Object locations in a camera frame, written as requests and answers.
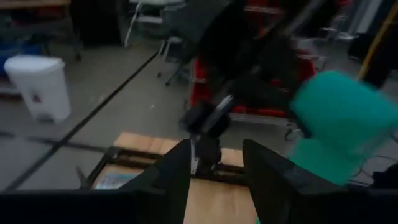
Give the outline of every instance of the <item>trash can lid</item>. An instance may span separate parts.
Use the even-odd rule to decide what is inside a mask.
[[[33,55],[16,55],[4,64],[9,75],[42,75],[64,66],[60,58]]]

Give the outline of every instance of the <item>blue bin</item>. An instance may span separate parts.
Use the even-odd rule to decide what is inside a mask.
[[[0,44],[0,77],[6,77],[7,73],[4,69],[4,63],[10,57],[17,54],[26,55],[40,55],[42,48],[40,44],[27,44],[27,43],[2,43]]]

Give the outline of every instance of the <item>gray floor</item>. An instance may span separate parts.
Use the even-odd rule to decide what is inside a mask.
[[[65,49],[56,48],[54,54],[67,61],[65,71],[72,115],[60,124],[44,124],[32,120],[23,102],[0,101],[0,131],[22,137],[60,139],[156,50],[156,47],[144,44],[130,49],[98,47],[86,49],[83,61],[78,63],[72,61],[71,55],[65,54]],[[178,121],[184,112],[183,102],[188,96],[187,84],[173,82],[170,87],[166,87],[164,78],[156,77],[161,67],[159,58],[152,61],[72,141],[108,147],[123,131],[161,138],[187,137],[178,127]],[[349,62],[346,57],[336,57],[327,67],[354,74],[358,72],[360,65]],[[395,81],[386,85],[386,93],[394,99],[396,86]],[[285,154],[294,145],[294,142],[284,141],[285,132],[285,128],[277,126],[233,123],[222,136],[221,142],[226,147],[240,148],[241,141],[250,138]],[[6,170],[0,176],[0,189],[11,183],[49,148],[49,145],[27,142],[22,138],[0,138],[0,166],[1,170]],[[391,151],[392,148],[394,144],[387,146],[387,154],[393,154],[398,159],[396,153]],[[88,174],[100,157],[100,153],[61,148],[21,189],[77,188],[79,183],[75,167],[80,166]],[[371,169],[382,167],[380,163],[384,164],[385,169],[387,162],[379,159],[373,162],[374,165],[370,165]],[[371,181],[366,177],[358,178]]]

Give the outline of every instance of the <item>wooden table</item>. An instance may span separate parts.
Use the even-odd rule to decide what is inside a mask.
[[[126,149],[165,154],[178,141],[152,138],[132,133],[122,133],[114,145]],[[242,166],[242,152],[234,149],[222,149],[224,164]],[[98,180],[109,173],[139,174],[142,170],[107,165]],[[208,180],[191,179],[184,223],[255,223],[256,210],[247,187],[222,184]]]
[[[70,0],[0,0],[0,9],[23,9],[46,6],[67,6]]]

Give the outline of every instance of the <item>yellow pole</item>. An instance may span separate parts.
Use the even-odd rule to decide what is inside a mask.
[[[393,5],[392,9],[390,10],[390,12],[387,16],[387,19],[384,21],[383,26],[377,33],[376,38],[373,40],[373,43],[372,43],[371,47],[369,48],[368,54],[366,55],[366,58],[362,64],[359,74],[356,77],[357,80],[363,79],[363,77],[365,76],[365,73],[368,71],[368,65],[369,65],[370,60],[372,59],[373,53],[379,46],[380,41],[382,40],[384,34],[388,30],[388,27],[390,26],[390,24],[393,23],[393,20],[394,20],[395,16],[397,15],[397,12],[398,12],[398,2],[396,2]]]

